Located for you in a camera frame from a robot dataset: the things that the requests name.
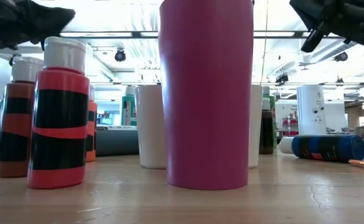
window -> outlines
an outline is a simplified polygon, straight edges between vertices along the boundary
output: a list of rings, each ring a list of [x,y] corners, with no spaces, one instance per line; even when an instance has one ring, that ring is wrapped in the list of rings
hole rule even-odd
[[[360,127],[364,127],[364,116],[358,118],[358,122],[360,124]]]

white tumbler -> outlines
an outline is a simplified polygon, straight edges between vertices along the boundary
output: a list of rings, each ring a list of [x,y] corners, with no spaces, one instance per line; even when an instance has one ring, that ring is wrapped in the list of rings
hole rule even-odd
[[[250,136],[248,146],[248,167],[254,168],[258,165],[259,139],[261,137],[262,120],[262,87],[251,86],[250,104]]]
[[[135,88],[138,117],[140,165],[151,169],[166,168],[164,111],[161,85]]]

wooden table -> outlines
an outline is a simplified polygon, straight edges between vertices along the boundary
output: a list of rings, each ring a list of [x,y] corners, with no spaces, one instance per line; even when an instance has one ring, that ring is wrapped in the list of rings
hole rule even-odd
[[[0,223],[364,223],[364,167],[261,156],[249,185],[203,191],[173,187],[138,156],[101,157],[86,181],[31,190],[0,179]]]

black stripe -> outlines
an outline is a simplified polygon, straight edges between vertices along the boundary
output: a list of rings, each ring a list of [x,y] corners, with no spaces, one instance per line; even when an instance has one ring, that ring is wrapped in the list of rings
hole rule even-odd
[[[76,128],[88,124],[86,94],[65,90],[38,90],[35,94],[34,127]]]
[[[88,137],[86,137],[86,151],[93,151],[93,141],[94,137],[88,134]]]
[[[7,97],[4,100],[4,114],[31,114],[31,99]]]
[[[94,111],[89,111],[88,121],[95,121],[95,112]]]
[[[34,170],[69,169],[85,165],[86,139],[59,139],[32,133],[30,167]]]
[[[26,161],[29,139],[18,134],[0,133],[0,161]]]
[[[96,150],[96,130],[95,130],[95,137],[93,138],[93,149]]]
[[[345,162],[342,158],[338,156],[338,143],[341,140],[341,137],[320,137],[319,138],[319,148],[321,157],[325,161],[340,161]]]
[[[97,111],[95,111],[95,137],[93,138],[93,149],[96,150],[96,127],[97,127]]]
[[[303,155],[302,158],[313,159],[313,156],[310,153],[310,149],[309,149],[310,148],[310,137],[300,136],[298,146],[302,152],[302,155]]]

magenta tumbler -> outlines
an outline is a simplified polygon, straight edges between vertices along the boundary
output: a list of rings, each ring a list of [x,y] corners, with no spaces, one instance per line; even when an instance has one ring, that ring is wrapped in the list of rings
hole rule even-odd
[[[250,0],[165,0],[159,50],[167,181],[221,190],[248,182]]]

